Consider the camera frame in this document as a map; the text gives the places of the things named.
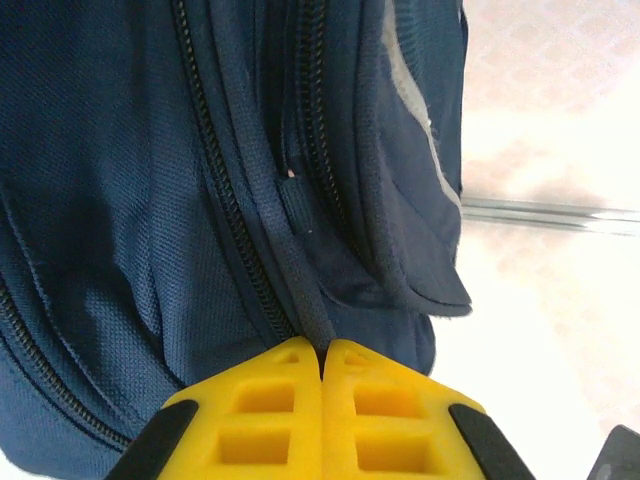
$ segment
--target zipper pull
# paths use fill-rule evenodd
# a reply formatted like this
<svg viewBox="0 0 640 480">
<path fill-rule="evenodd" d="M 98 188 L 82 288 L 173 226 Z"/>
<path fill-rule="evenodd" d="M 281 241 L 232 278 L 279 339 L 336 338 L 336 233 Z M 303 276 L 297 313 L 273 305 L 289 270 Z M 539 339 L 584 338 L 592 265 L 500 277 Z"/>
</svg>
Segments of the zipper pull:
<svg viewBox="0 0 640 480">
<path fill-rule="evenodd" d="M 313 208 L 313 200 L 307 181 L 291 169 L 287 170 L 287 179 L 279 186 L 280 198 L 284 205 L 289 225 L 295 235 L 308 235 L 318 228 Z"/>
</svg>

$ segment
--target backpack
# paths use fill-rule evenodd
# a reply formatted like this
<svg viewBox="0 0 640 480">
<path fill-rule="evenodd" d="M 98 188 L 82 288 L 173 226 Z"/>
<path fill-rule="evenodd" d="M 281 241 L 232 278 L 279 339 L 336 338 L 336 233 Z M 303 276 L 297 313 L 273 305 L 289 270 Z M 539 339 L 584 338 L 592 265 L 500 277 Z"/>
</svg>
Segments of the backpack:
<svg viewBox="0 0 640 480">
<path fill-rule="evenodd" d="M 296 335 L 423 373 L 460 316 L 460 0 L 0 6 L 0 448 L 100 478 Z"/>
</svg>

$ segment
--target black plastic piece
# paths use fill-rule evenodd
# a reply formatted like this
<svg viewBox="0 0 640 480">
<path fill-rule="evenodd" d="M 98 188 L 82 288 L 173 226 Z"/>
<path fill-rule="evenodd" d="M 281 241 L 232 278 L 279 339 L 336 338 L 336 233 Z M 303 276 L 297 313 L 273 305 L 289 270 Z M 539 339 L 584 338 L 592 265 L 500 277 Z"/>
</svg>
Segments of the black plastic piece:
<svg viewBox="0 0 640 480">
<path fill-rule="evenodd" d="M 197 402 L 183 400 L 157 412 L 105 480 L 156 480 L 197 411 Z"/>
<path fill-rule="evenodd" d="M 487 480 L 535 480 L 491 417 L 460 404 L 449 414 Z"/>
<path fill-rule="evenodd" d="M 640 480 L 640 435 L 623 425 L 614 428 L 587 480 Z"/>
</svg>

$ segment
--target yellow object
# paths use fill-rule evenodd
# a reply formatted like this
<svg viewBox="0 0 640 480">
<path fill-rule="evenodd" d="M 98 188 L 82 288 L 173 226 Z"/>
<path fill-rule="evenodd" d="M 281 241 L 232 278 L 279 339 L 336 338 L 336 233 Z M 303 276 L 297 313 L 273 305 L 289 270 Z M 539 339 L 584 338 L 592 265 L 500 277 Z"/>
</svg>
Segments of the yellow object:
<svg viewBox="0 0 640 480">
<path fill-rule="evenodd" d="M 199 408 L 159 480 L 484 480 L 448 412 L 480 405 L 347 340 L 294 338 L 166 403 Z"/>
</svg>

